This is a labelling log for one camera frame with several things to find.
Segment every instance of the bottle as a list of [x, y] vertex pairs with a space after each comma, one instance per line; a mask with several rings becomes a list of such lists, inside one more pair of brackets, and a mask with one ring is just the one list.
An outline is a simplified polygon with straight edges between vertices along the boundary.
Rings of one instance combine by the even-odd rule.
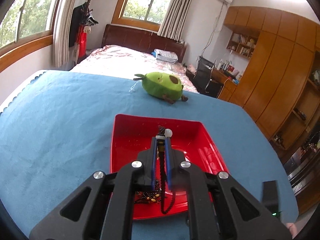
[[222, 66], [223, 66], [223, 60], [220, 60], [217, 69], [220, 70]]

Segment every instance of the red bag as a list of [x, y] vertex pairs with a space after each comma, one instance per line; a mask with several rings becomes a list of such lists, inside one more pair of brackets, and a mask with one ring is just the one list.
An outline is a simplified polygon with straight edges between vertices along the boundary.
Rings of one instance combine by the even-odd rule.
[[79, 57], [85, 55], [85, 50], [87, 47], [87, 33], [81, 32], [79, 36]]

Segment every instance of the curtain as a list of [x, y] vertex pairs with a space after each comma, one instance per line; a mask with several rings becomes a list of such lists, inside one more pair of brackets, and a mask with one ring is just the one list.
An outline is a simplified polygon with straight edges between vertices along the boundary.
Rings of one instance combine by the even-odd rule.
[[171, 0], [158, 35], [180, 41], [191, 0]]
[[53, 31], [53, 66], [61, 67], [69, 60], [69, 30], [76, 0], [60, 0]]

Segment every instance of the blue tablecloth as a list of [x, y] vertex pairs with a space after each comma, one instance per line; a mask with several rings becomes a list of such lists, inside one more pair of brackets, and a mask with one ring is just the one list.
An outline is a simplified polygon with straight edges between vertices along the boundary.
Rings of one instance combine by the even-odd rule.
[[[0, 116], [0, 198], [24, 234], [98, 170], [109, 171], [116, 114], [202, 122], [232, 176], [257, 199], [262, 182], [277, 180], [283, 222], [294, 222], [297, 203], [270, 144], [239, 106], [185, 92], [169, 105], [135, 81], [48, 71]], [[189, 239], [185, 216], [136, 221], [132, 239]]]

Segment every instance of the white bead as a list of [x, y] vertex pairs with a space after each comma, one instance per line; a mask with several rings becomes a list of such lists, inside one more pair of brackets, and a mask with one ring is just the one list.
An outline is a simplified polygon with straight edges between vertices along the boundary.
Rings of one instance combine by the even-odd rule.
[[164, 136], [166, 137], [172, 137], [172, 131], [171, 129], [165, 129]]

